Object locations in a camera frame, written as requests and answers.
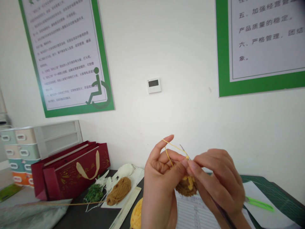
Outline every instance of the drawer handle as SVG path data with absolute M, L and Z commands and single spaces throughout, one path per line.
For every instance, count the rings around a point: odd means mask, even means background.
M 20 140 L 20 141 L 25 141 L 26 140 L 26 136 L 24 134 L 19 134 L 19 135 L 16 135 L 17 139 Z
M 12 168 L 12 169 L 18 169 L 18 164 L 17 163 L 10 163 L 10 167 Z
M 20 155 L 22 155 L 22 156 L 29 156 L 30 153 L 26 149 L 22 149 L 22 150 L 20 150 Z
M 6 154 L 7 154 L 7 155 L 14 155 L 14 151 L 11 150 L 11 149 L 7 149 L 7 150 L 6 150 Z
M 7 142 L 7 141 L 10 140 L 10 137 L 9 137 L 8 135 L 2 135 L 2 136 L 1 136 L 1 139 L 2 139 L 2 141 Z
M 25 164 L 24 168 L 25 168 L 25 170 L 32 171 L 31 165 Z
M 21 181 L 22 181 L 21 177 L 17 177 L 17 176 L 14 176 L 14 177 L 13 177 L 13 180 L 14 180 L 15 182 L 21 182 Z

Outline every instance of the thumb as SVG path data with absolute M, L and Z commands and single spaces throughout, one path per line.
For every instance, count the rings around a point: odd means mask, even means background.
M 182 178 L 186 175 L 186 169 L 188 167 L 187 160 L 177 163 L 171 170 L 169 170 L 164 176 L 167 186 L 170 191 L 174 190 Z

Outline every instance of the drawer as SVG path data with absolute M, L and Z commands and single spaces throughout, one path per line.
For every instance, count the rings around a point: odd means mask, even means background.
M 17 185 L 29 185 L 29 179 L 27 177 L 26 172 L 12 172 L 13 173 L 13 181 Z
M 22 159 L 9 159 L 10 168 L 14 172 L 25 172 Z
M 19 155 L 25 160 L 38 160 L 40 159 L 37 144 L 19 145 Z
M 33 176 L 31 173 L 26 173 L 26 177 L 28 179 L 28 183 L 31 187 L 34 187 Z
M 15 131 L 18 144 L 34 144 L 36 143 L 34 129 L 19 129 Z
M 26 160 L 25 161 L 25 164 L 24 164 L 24 169 L 27 173 L 32 173 L 32 168 L 31 168 L 31 165 L 36 163 L 36 162 L 39 162 L 40 159 L 38 160 Z
M 18 145 L 4 145 L 4 148 L 8 159 L 20 159 Z
M 17 144 L 17 139 L 15 136 L 14 130 L 1 131 L 0 136 L 1 136 L 1 140 L 3 141 L 4 145 Z

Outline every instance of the green poster frame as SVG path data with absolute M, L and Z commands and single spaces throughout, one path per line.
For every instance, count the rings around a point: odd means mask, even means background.
M 38 86 L 39 86 L 39 91 L 40 91 L 40 96 L 41 96 L 41 100 L 42 100 L 42 105 L 44 108 L 45 117 L 50 118 L 50 117 L 58 117 L 58 116 L 65 116 L 65 115 L 78 115 L 78 114 L 91 113 L 91 112 L 114 110 L 114 102 L 113 102 L 111 82 L 110 82 L 109 71 L 108 71 L 108 63 L 107 63 L 107 56 L 106 56 L 106 50 L 105 50 L 105 44 L 104 44 L 103 30 L 102 30 L 100 15 L 99 15 L 98 0 L 91 0 L 91 2 L 92 2 L 93 17 L 94 17 L 94 21 L 95 21 L 96 33 L 97 33 L 97 38 L 98 38 L 98 46 L 99 46 L 100 57 L 101 57 L 101 62 L 102 62 L 104 80 L 105 80 L 106 86 L 108 87 L 108 89 L 107 89 L 108 98 L 107 98 L 107 101 L 96 103 L 96 105 L 98 105 L 100 107 L 103 106 L 105 108 L 97 109 L 92 104 L 89 104 L 89 105 L 86 104 L 86 105 L 80 105 L 80 106 L 74 106 L 74 107 L 68 107 L 68 108 L 60 108 L 60 109 L 54 109 L 54 110 L 47 110 L 47 107 L 46 107 L 46 102 L 44 99 L 43 89 L 41 86 L 37 63 L 36 63 L 34 50 L 33 50 L 32 42 L 31 42 L 30 32 L 29 32 L 29 28 L 27 25 L 26 17 L 25 17 L 24 7 L 22 4 L 22 0 L 18 0 L 18 1 L 19 1 L 19 5 L 20 5 L 23 23 L 24 23 L 25 33 L 26 33 L 28 43 L 29 43 L 30 53 L 31 53 L 34 70 L 35 70 L 35 74 L 36 74 L 36 78 L 37 78 L 37 82 L 38 82 Z
M 305 87 L 305 71 L 230 82 L 228 0 L 216 0 L 219 97 Z

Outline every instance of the gift bag handle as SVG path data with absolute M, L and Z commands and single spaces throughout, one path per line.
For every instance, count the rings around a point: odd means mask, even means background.
M 98 174 L 98 171 L 99 171 L 99 152 L 98 150 L 96 151 L 96 154 L 95 154 L 95 162 L 96 162 L 96 171 L 95 171 L 95 174 L 93 175 L 93 177 L 91 178 L 88 178 L 86 172 L 84 171 L 82 165 L 80 163 L 76 163 L 76 170 L 82 175 L 83 178 L 86 178 L 88 180 L 92 180 L 96 177 L 96 175 Z

